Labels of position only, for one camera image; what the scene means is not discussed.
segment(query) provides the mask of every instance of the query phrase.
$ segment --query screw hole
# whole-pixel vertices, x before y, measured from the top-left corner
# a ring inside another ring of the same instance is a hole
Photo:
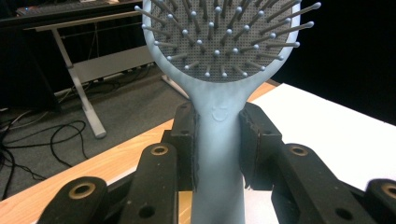
[[[161,156],[163,154],[166,154],[166,152],[168,152],[168,148],[165,146],[158,146],[158,147],[154,147],[151,150],[151,154],[155,155],[155,156]]]
[[[95,189],[96,186],[93,183],[90,182],[81,183],[70,189],[69,197],[75,200],[82,199],[90,196]]]
[[[154,216],[155,208],[153,206],[146,205],[139,210],[139,216],[141,218],[149,218]]]
[[[341,218],[343,218],[343,219],[345,219],[345,220],[352,220],[352,219],[353,219],[352,214],[351,214],[348,210],[346,210],[346,209],[344,209],[344,208],[336,208],[336,209],[335,209],[335,213],[336,213],[339,217],[341,217]]]
[[[297,155],[297,156],[306,156],[308,155],[308,151],[304,148],[299,148],[299,147],[292,147],[290,149],[290,152]]]
[[[396,199],[396,185],[386,183],[382,185],[382,190],[391,198]]]
[[[76,188],[75,193],[76,193],[76,194],[85,193],[85,192],[87,192],[89,189],[90,189],[89,186],[83,185],[83,186],[80,186],[80,187]]]

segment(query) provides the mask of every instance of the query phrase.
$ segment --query metal stand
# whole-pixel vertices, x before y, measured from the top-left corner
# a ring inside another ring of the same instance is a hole
[[[82,103],[82,109],[84,110],[85,116],[91,125],[92,131],[96,138],[103,138],[106,136],[106,130],[96,115],[90,101],[88,100],[85,91],[82,88],[81,83],[86,81],[95,80],[100,77],[116,74],[120,71],[125,71],[130,68],[134,68],[143,64],[152,63],[153,60],[146,46],[138,47],[135,49],[127,49],[121,52],[109,54],[106,56],[98,57],[84,62],[72,63],[69,55],[67,54],[64,42],[59,35],[58,29],[64,27],[70,27],[75,25],[99,22],[99,21],[110,21],[115,19],[121,19],[126,17],[133,17],[141,15],[140,12],[130,11],[119,14],[112,14],[102,17],[93,17],[85,20],[68,21],[62,23],[55,23],[50,25],[38,26],[34,29],[37,32],[51,30],[58,45],[59,51],[64,58],[67,70],[73,83],[77,89],[78,96]]]
[[[78,92],[78,96],[82,102],[82,109],[84,110],[85,116],[88,119],[88,122],[91,125],[92,131],[95,134],[96,138],[103,138],[106,136],[106,130],[103,127],[102,122],[99,120],[98,116],[96,115],[95,110],[93,109],[90,101],[88,101],[87,95],[85,91],[82,89],[81,82],[79,81],[77,72],[75,70],[74,65],[70,61],[69,55],[64,47],[64,42],[62,41],[61,37],[59,36],[59,32],[57,29],[51,29],[53,36],[56,40],[59,50],[62,53],[62,57],[64,57],[64,61],[66,62],[67,70],[69,71],[70,77],[73,80],[73,83],[76,87]]]
[[[168,83],[169,86],[171,86],[173,89],[175,89],[176,91],[178,91],[180,94],[182,94],[184,97],[186,97],[186,99],[190,99],[189,95],[183,91],[183,89],[181,89],[176,82],[174,82],[169,76],[167,75],[163,75],[162,76],[163,81]]]

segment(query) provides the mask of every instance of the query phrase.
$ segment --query black cable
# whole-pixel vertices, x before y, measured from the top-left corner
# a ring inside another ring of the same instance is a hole
[[[70,124],[61,125],[61,127],[59,127],[59,128],[55,131],[55,133],[52,135],[52,137],[51,137],[51,139],[50,139],[50,141],[49,141],[49,147],[50,147],[50,151],[51,151],[53,157],[55,157],[55,159],[56,159],[58,162],[60,162],[61,164],[65,165],[65,166],[72,167],[71,164],[69,164],[69,163],[66,162],[66,161],[63,161],[61,158],[58,157],[58,155],[56,155],[55,150],[54,150],[54,147],[53,147],[53,139],[55,138],[56,134],[57,134],[60,130],[62,130],[63,128],[65,128],[65,127],[70,127],[70,128],[73,128],[73,129],[75,129],[75,130],[78,131],[78,135],[79,135],[79,137],[80,137],[80,139],[81,139],[82,154],[84,155],[85,159],[88,159],[87,155],[85,154],[85,150],[84,150],[84,140],[83,140],[83,138],[82,138],[81,130],[79,130],[78,128],[76,128],[75,126],[70,125]]]
[[[82,89],[84,91],[88,90],[91,87],[92,83],[93,83],[93,81],[82,83]],[[69,89],[70,89],[71,93],[65,93],[63,96],[57,96],[59,104],[64,104],[68,101],[77,99],[79,97],[75,86],[72,86]]]
[[[6,155],[4,154],[4,152],[6,152],[8,154],[8,156],[10,157],[10,159],[11,159],[11,171],[9,172],[9,176],[8,176],[8,180],[7,180],[7,183],[6,183],[6,187],[4,188],[4,191],[3,191],[2,201],[7,197],[8,189],[9,189],[9,186],[11,184],[11,179],[12,179],[12,176],[14,175],[14,171],[15,171],[15,158],[14,158],[14,155],[12,155],[12,153],[8,149],[6,149],[4,147],[4,145],[3,145],[3,140],[6,137],[6,135],[8,134],[8,131],[9,131],[10,127],[11,127],[11,122],[9,123],[6,131],[3,132],[3,134],[1,134],[1,136],[0,136],[0,152],[1,152],[1,156],[3,157],[2,161],[4,161],[6,159]]]
[[[135,81],[137,80],[137,78],[140,76],[140,74],[142,73],[142,69],[139,69],[139,72],[136,73],[136,74],[134,74],[134,71],[132,72],[132,74],[129,74],[129,76],[134,75],[134,76],[132,77],[131,80],[121,81],[121,82],[120,82],[120,84],[121,84],[122,86],[125,86],[125,85],[128,85],[128,84],[130,84],[130,83],[135,82]]]
[[[7,120],[4,120],[4,121],[1,121],[1,122],[0,122],[0,129],[6,128],[6,127],[9,125],[9,123],[11,123],[12,120],[14,120],[14,119],[16,119],[16,118],[7,119]]]
[[[95,91],[94,90],[95,88],[101,88],[101,87],[104,87],[104,86],[110,86],[111,89],[110,90],[106,90],[106,91],[104,91],[104,90]],[[88,96],[93,95],[93,94],[98,94],[98,93],[108,94],[108,93],[111,93],[113,91],[118,90],[119,88],[120,88],[120,83],[118,81],[102,81],[102,82],[93,83],[92,87],[88,91],[85,91],[85,93]]]
[[[57,142],[52,142],[52,144],[53,144],[53,145],[54,145],[54,144],[59,144],[59,143],[68,141],[68,140],[70,140],[70,139],[76,137],[77,135],[79,135],[79,134],[85,129],[86,124],[85,124],[84,121],[82,121],[82,120],[76,120],[76,121],[73,121],[73,122],[69,123],[68,125],[71,125],[71,124],[73,124],[73,123],[78,123],[78,122],[79,122],[79,123],[82,123],[82,125],[83,125],[83,127],[81,128],[81,130],[80,130],[79,133],[75,133],[75,134],[73,134],[73,135],[71,135],[71,136],[69,136],[69,137],[67,137],[67,138],[65,138],[65,139],[63,139],[63,140],[59,140],[59,141],[57,141]],[[21,141],[21,140],[23,140],[23,139],[32,137],[32,136],[37,135],[37,134],[39,134],[39,133],[43,133],[43,132],[46,132],[46,131],[49,131],[49,130],[55,129],[55,128],[60,128],[60,127],[62,127],[62,126],[64,126],[64,125],[62,124],[62,125],[56,125],[56,126],[53,126],[53,127],[49,127],[49,128],[47,128],[47,129],[38,131],[38,132],[36,132],[36,133],[31,133],[31,134],[29,134],[29,135],[26,135],[26,136],[24,136],[24,137],[22,137],[22,138],[9,141],[9,142],[7,142],[7,144],[19,142],[19,141]],[[15,146],[15,147],[13,147],[13,146],[4,146],[4,147],[6,147],[6,148],[46,147],[46,146],[49,146],[50,144],[51,144],[51,143],[39,143],[39,144],[33,144],[33,145],[22,145],[22,146]]]
[[[44,177],[43,175],[40,175],[40,174],[38,174],[38,173],[33,172],[33,171],[32,171],[29,167],[27,167],[27,166],[19,165],[19,164],[15,163],[15,162],[14,162],[14,164],[15,164],[15,167],[19,167],[19,168],[21,168],[22,170],[24,170],[25,172],[30,173],[30,175],[32,176],[33,180],[39,180],[39,181],[41,181],[41,180],[47,179],[47,178]]]
[[[142,71],[145,70],[145,69],[139,69],[139,72],[138,72],[131,80],[129,80],[129,81],[120,81],[121,86],[122,86],[122,87],[123,87],[123,86],[126,86],[126,85],[128,85],[128,84],[130,84],[130,83],[133,83],[133,82],[135,82],[135,81],[137,81],[137,80],[139,80],[139,79],[142,79],[142,78],[146,77],[146,76],[148,75],[149,70],[151,69],[151,67],[152,67],[152,66],[147,66],[147,67],[146,67],[146,70],[147,70],[147,71],[146,71],[146,74],[143,75],[142,77],[141,77],[140,75],[142,74]]]
[[[72,124],[75,124],[75,123],[81,123],[81,124],[82,124],[82,128],[79,129],[79,128],[75,127],[74,125],[72,125]],[[44,177],[43,175],[39,175],[39,174],[33,172],[33,171],[32,171],[30,168],[28,168],[27,166],[18,165],[18,164],[15,162],[15,158],[14,158],[13,154],[11,153],[11,151],[8,150],[9,148],[24,148],[24,147],[50,146],[51,153],[52,153],[52,155],[55,157],[55,159],[56,159],[58,162],[60,162],[60,163],[62,163],[62,164],[64,164],[64,165],[66,165],[66,166],[68,166],[68,167],[72,167],[72,165],[70,165],[69,163],[67,163],[67,162],[65,162],[65,161],[63,161],[63,160],[61,160],[61,159],[56,155],[53,146],[56,145],[56,144],[65,142],[65,141],[67,141],[67,140],[69,140],[69,139],[71,139],[71,138],[73,138],[73,137],[79,135],[79,137],[80,137],[80,139],[81,139],[82,154],[84,155],[84,158],[85,158],[85,159],[88,159],[88,157],[87,157],[87,155],[86,155],[86,153],[85,153],[85,149],[84,149],[84,140],[83,140],[83,137],[82,137],[82,131],[85,129],[86,123],[85,123],[84,121],[82,121],[82,120],[76,120],[76,121],[70,122],[70,123],[68,123],[68,124],[57,125],[57,126],[54,126],[54,127],[50,127],[50,128],[41,130],[41,131],[39,131],[39,132],[29,134],[29,135],[27,135],[27,136],[25,136],[25,137],[23,137],[23,138],[20,138],[20,139],[17,139],[17,140],[13,140],[13,141],[9,142],[9,143],[15,143],[15,142],[21,141],[21,140],[23,140],[23,139],[26,139],[26,138],[28,138],[28,137],[34,136],[34,135],[36,135],[36,134],[43,133],[43,132],[45,132],[45,131],[48,131],[48,130],[51,130],[51,129],[54,129],[54,128],[58,128],[58,129],[55,131],[55,133],[52,135],[49,144],[34,144],[34,145],[30,145],[30,146],[15,146],[15,147],[5,146],[5,145],[4,145],[4,139],[5,139],[6,135],[8,134],[9,128],[10,128],[10,127],[11,127],[11,122],[10,122],[9,125],[7,126],[6,131],[3,132],[3,133],[1,134],[1,136],[0,136],[0,162],[1,162],[0,171],[2,170],[3,166],[10,167],[10,169],[11,169],[11,171],[10,171],[10,173],[9,173],[9,176],[8,176],[8,180],[7,180],[5,189],[4,189],[4,192],[3,192],[3,195],[2,195],[2,200],[4,200],[4,199],[7,197],[8,189],[9,189],[9,186],[10,186],[10,183],[11,183],[11,180],[12,180],[12,176],[14,175],[14,172],[15,172],[15,168],[16,168],[16,167],[22,168],[22,170],[24,170],[25,172],[30,173],[30,174],[32,175],[32,178],[33,178],[34,180],[44,180],[44,179],[46,179],[46,177]],[[65,139],[62,139],[62,140],[59,140],[59,141],[54,141],[54,138],[55,138],[56,134],[57,134],[61,129],[63,129],[63,128],[65,128],[65,127],[73,128],[73,129],[75,129],[75,130],[77,131],[77,133],[76,133],[76,134],[73,134],[72,136],[67,137],[67,138],[65,138]]]

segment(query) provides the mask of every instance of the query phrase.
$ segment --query dark carpet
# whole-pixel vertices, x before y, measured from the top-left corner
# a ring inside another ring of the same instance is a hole
[[[48,112],[40,120],[37,119],[44,115],[43,111],[21,117],[4,139],[4,145],[17,164],[7,196],[32,187],[41,181],[37,179],[66,170],[68,165],[85,161],[84,154],[87,158],[93,157],[172,119],[177,106],[187,100],[163,82],[162,75],[162,71],[152,65],[84,86],[107,131],[103,139],[94,137],[81,109],[81,102],[73,91],[65,98],[66,93],[58,96],[64,98],[61,102],[62,112]],[[2,129],[9,120],[24,112],[15,109],[1,112]],[[31,121],[34,123],[17,128]],[[3,155],[1,194],[5,191],[11,172],[11,158],[5,151]]]

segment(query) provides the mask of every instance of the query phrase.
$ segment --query hairbrush head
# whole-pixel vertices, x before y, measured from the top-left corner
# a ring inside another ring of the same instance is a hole
[[[312,27],[300,26],[300,15],[319,6],[300,10],[300,2],[143,1],[148,49],[200,115],[193,224],[244,223],[238,113],[299,47],[298,31]]]
[[[251,0],[240,3],[225,0],[221,6],[216,2],[213,4],[208,2],[210,1],[154,1],[154,4],[150,4],[150,8],[145,7],[145,15],[151,15],[151,20],[144,21],[147,27],[155,29],[152,32],[155,41],[172,46],[177,45],[176,48],[170,48],[165,44],[157,45],[157,50],[164,57],[187,53],[187,57],[172,60],[171,64],[187,76],[203,81],[232,82],[261,74],[262,69],[247,61],[260,64],[261,67],[268,67],[274,60],[277,60],[277,57],[259,57],[258,55],[266,54],[287,59],[290,49],[282,52],[281,46],[267,48],[267,45],[293,43],[297,36],[295,31],[308,28],[312,24],[309,22],[296,30],[289,30],[299,23],[298,15],[293,15],[299,12],[298,9],[293,11],[293,7],[300,3],[298,0],[273,0],[263,4],[257,4],[259,1],[252,4]],[[316,3],[310,9],[318,7],[319,3]],[[252,46],[258,47],[252,50],[241,50]],[[229,53],[236,49],[239,53]],[[186,65],[195,62],[198,62],[198,65],[194,69],[188,71],[184,69]],[[281,64],[275,63],[273,66],[279,68]],[[210,77],[205,75],[208,65],[211,66]],[[242,69],[247,76],[241,76],[240,72],[233,69],[233,65]],[[228,76],[222,75],[221,67]],[[267,72],[267,78],[275,73],[274,70]]]

